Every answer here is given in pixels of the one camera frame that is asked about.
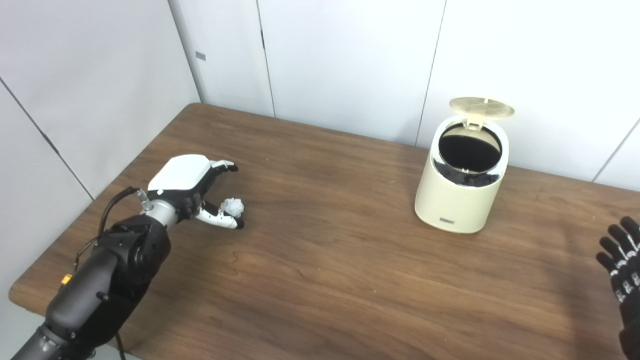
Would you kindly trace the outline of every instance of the cable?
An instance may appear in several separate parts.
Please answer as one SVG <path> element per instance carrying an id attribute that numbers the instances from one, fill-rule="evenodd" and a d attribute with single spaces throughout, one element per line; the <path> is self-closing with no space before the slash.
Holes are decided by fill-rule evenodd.
<path id="1" fill-rule="evenodd" d="M 93 239 L 89 240 L 84 247 L 82 248 L 82 250 L 80 250 L 79 252 L 76 253 L 76 259 L 74 260 L 74 272 L 72 272 L 72 275 L 76 274 L 76 271 L 78 270 L 78 264 L 80 264 L 80 257 L 82 256 L 82 254 L 84 254 L 84 252 L 89 249 L 89 247 L 91 247 L 91 245 L 93 243 L 96 242 L 96 240 L 98 240 L 98 237 L 94 237 Z"/>
<path id="2" fill-rule="evenodd" d="M 120 360 L 127 360 L 124 355 L 124 346 L 122 346 L 122 339 L 120 339 L 120 333 L 116 332 L 116 342 L 118 343 L 118 352 L 120 353 Z"/>
<path id="3" fill-rule="evenodd" d="M 98 226 L 98 238 L 100 238 L 102 236 L 102 234 L 104 233 L 104 225 L 107 222 L 107 217 L 109 216 L 109 212 L 111 211 L 111 208 L 118 203 L 118 201 L 126 198 L 127 196 L 131 195 L 132 193 L 137 192 L 138 190 L 140 190 L 140 188 L 133 188 L 133 187 L 128 187 L 124 190 L 122 190 L 121 192 L 117 193 L 112 199 L 111 201 L 109 201 L 109 204 L 107 204 L 107 207 L 104 208 L 104 211 L 102 212 L 102 217 L 100 217 L 100 226 Z"/>

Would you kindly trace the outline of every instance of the finger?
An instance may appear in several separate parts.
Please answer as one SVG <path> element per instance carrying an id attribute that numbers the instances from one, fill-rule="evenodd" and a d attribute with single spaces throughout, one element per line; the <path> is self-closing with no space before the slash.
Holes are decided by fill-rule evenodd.
<path id="1" fill-rule="evenodd" d="M 618 273 L 618 267 L 616 266 L 615 261 L 611 259 L 611 257 L 604 252 L 599 252 L 596 255 L 596 260 L 609 272 L 609 275 L 613 276 Z"/>
<path id="2" fill-rule="evenodd" d="M 638 223 L 630 217 L 623 217 L 620 220 L 620 225 L 622 225 L 622 227 L 625 228 L 629 235 L 631 235 L 631 238 L 633 239 L 637 248 L 640 244 L 640 225 L 638 225 Z"/>
<path id="3" fill-rule="evenodd" d="M 602 246 L 602 248 L 605 249 L 611 255 L 611 257 L 613 258 L 613 261 L 616 262 L 618 267 L 621 267 L 622 265 L 627 263 L 625 261 L 626 256 L 624 252 L 622 252 L 622 249 L 620 248 L 620 246 L 618 246 L 618 244 L 616 244 L 610 238 L 603 236 L 600 239 L 600 246 Z"/>
<path id="4" fill-rule="evenodd" d="M 618 272 L 619 272 L 619 274 L 617 275 L 618 282 L 622 285 L 622 288 L 625 290 L 625 294 L 631 294 L 631 291 L 634 290 L 634 287 L 631 285 L 632 280 L 627 270 L 627 267 L 626 266 L 621 267 L 620 269 L 618 269 Z"/>
<path id="5" fill-rule="evenodd" d="M 627 234 L 620 226 L 610 225 L 608 228 L 609 234 L 613 236 L 620 244 L 620 247 L 625 252 L 628 258 L 636 255 L 637 247 L 633 239 Z"/>
<path id="6" fill-rule="evenodd" d="M 622 285 L 618 281 L 617 276 L 611 277 L 611 289 L 613 289 L 613 293 L 615 294 L 616 298 L 618 298 L 618 302 L 625 301 L 625 298 L 627 296 L 624 294 L 624 290 L 622 290 Z"/>
<path id="7" fill-rule="evenodd" d="M 632 257 L 627 260 L 627 271 L 631 275 L 631 281 L 634 286 L 640 286 L 640 275 L 638 274 L 638 258 Z"/>

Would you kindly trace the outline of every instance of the yellow connector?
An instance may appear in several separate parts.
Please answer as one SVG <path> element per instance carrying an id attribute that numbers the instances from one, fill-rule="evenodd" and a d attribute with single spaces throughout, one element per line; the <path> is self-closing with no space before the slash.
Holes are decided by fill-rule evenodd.
<path id="1" fill-rule="evenodd" d="M 72 276 L 73 276 L 73 275 L 71 275 L 71 274 L 67 274 L 67 275 L 65 275 L 65 276 L 62 278 L 62 281 L 61 281 L 61 282 L 62 282 L 62 285 L 66 285 L 66 284 L 69 282 L 69 280 L 71 280 L 71 277 L 72 277 Z"/>

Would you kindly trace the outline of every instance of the wooden table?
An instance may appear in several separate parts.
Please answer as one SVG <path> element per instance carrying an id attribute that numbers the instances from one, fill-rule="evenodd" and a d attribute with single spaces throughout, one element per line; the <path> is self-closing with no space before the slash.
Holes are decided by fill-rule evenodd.
<path id="1" fill-rule="evenodd" d="M 13 285 L 43 314 L 107 201 L 172 156 L 235 161 L 207 195 L 246 227 L 190 221 L 122 329 L 144 359 L 624 359 L 598 239 L 640 193 L 510 168 L 486 227 L 445 233 L 413 198 L 427 151 L 189 105 Z M 111 221 L 137 213 L 127 199 Z"/>

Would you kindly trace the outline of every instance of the cream trash can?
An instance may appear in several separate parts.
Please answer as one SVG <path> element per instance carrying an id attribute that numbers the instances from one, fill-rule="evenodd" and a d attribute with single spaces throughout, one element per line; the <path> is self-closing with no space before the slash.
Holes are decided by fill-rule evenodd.
<path id="1" fill-rule="evenodd" d="M 460 97 L 449 106 L 461 116 L 438 126 L 415 196 L 425 223 L 453 233 L 482 229 L 509 160 L 509 140 L 496 123 L 512 107 L 482 97 Z"/>

